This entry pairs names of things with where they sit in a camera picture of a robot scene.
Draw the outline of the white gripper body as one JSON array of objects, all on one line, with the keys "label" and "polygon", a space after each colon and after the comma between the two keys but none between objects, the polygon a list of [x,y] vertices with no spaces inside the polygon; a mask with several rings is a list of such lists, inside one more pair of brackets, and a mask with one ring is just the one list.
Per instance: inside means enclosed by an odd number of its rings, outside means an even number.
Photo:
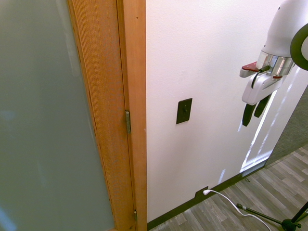
[{"label": "white gripper body", "polygon": [[261,74],[256,77],[254,86],[251,88],[253,79],[254,77],[251,77],[248,81],[242,96],[242,101],[249,105],[255,105],[263,100],[280,88],[284,82],[284,77],[274,78],[267,74]]}]

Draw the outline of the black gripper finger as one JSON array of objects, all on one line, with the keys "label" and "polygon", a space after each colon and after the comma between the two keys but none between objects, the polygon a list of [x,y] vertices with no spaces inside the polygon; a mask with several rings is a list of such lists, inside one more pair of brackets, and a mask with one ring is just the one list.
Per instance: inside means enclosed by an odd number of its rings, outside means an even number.
[{"label": "black gripper finger", "polygon": [[258,103],[257,108],[255,109],[255,113],[254,113],[255,117],[260,117],[262,115],[265,107],[268,104],[269,99],[270,99],[270,95],[268,95],[267,97],[265,97]]},{"label": "black gripper finger", "polygon": [[243,126],[245,127],[248,126],[248,124],[251,121],[254,110],[255,110],[255,105],[246,104],[245,109],[244,109],[243,118],[242,118]]}]

